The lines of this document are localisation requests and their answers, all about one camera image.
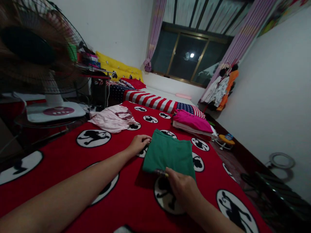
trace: yellow pillow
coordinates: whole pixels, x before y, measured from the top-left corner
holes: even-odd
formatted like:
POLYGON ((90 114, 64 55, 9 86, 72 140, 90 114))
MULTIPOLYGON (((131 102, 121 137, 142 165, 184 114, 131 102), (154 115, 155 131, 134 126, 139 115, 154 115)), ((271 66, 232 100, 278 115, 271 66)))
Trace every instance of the yellow pillow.
POLYGON ((101 64, 107 64, 111 67, 114 67, 114 68, 117 68, 117 69, 123 70, 123 71, 126 71, 126 69, 127 69, 127 66, 125 64, 123 64, 122 62, 114 60, 111 57, 108 57, 108 56, 106 56, 106 55, 104 55, 98 51, 96 51, 96 56, 98 56, 98 61, 101 64))
POLYGON ((123 64, 122 62, 114 60, 111 57, 108 57, 108 56, 106 56, 106 55, 104 55, 98 51, 96 51, 96 56, 98 56, 98 61, 100 62, 102 69, 106 69, 107 71, 110 71, 110 72, 115 71, 117 73, 117 76, 118 76, 117 80, 119 80, 123 76, 125 78, 129 78, 130 75, 132 75, 132 78, 138 79, 141 82, 144 82, 143 81, 143 74, 142 74, 142 71, 140 69, 137 69, 137 68, 131 67, 131 66, 127 66, 127 65, 123 64))

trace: window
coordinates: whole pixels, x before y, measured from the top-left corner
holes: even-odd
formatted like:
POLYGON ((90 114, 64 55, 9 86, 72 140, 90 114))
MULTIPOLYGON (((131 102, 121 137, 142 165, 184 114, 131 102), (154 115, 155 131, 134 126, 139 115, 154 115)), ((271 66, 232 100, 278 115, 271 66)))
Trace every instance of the window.
POLYGON ((207 87, 230 42, 194 32, 162 28, 151 59, 154 73, 207 87))

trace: striped bedsheet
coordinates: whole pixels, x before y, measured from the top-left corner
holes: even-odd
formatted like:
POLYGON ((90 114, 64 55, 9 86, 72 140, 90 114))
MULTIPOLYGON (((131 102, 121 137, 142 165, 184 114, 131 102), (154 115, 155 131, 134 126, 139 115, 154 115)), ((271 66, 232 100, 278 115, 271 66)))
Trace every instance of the striped bedsheet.
POLYGON ((193 115, 205 119, 205 114, 194 105, 180 103, 120 84, 110 84, 109 96, 117 100, 119 103, 130 101, 170 114, 173 114, 175 109, 183 109, 193 115))

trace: folded pink clothes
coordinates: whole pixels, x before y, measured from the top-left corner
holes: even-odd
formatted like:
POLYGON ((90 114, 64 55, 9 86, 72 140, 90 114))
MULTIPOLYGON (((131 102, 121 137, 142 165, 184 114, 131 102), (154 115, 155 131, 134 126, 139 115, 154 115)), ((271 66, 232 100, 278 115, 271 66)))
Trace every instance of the folded pink clothes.
POLYGON ((206 132, 203 132, 203 131, 200 131, 200 130, 196 130, 196 129, 193 129, 187 125, 184 125, 182 123, 179 123, 179 122, 176 122, 176 121, 173 121, 173 127, 175 128, 178 128, 178 129, 182 129, 188 133, 191 133, 191 134, 201 134, 201 135, 205 135, 205 136, 208 136, 208 137, 211 137, 211 138, 218 138, 218 135, 217 135, 217 132, 216 130, 213 128, 213 126, 211 126, 211 129, 212 129, 212 133, 206 133, 206 132))
POLYGON ((206 133, 213 133, 211 125, 207 122, 207 120, 201 117, 195 116, 182 109, 176 109, 175 112, 177 114, 173 116, 174 121, 187 125, 195 130, 199 130, 199 131, 206 132, 206 133))
POLYGON ((89 122, 109 133, 119 133, 137 123, 131 111, 121 105, 105 108, 101 112, 90 112, 90 118, 89 122))

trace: folded green shirt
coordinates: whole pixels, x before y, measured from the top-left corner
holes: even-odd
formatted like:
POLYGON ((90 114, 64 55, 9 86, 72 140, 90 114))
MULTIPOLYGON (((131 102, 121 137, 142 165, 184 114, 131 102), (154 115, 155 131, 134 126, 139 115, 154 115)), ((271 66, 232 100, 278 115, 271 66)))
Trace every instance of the folded green shirt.
POLYGON ((180 141, 156 129, 144 159, 143 171, 152 173, 155 169, 165 170, 166 167, 195 179, 192 143, 180 141))

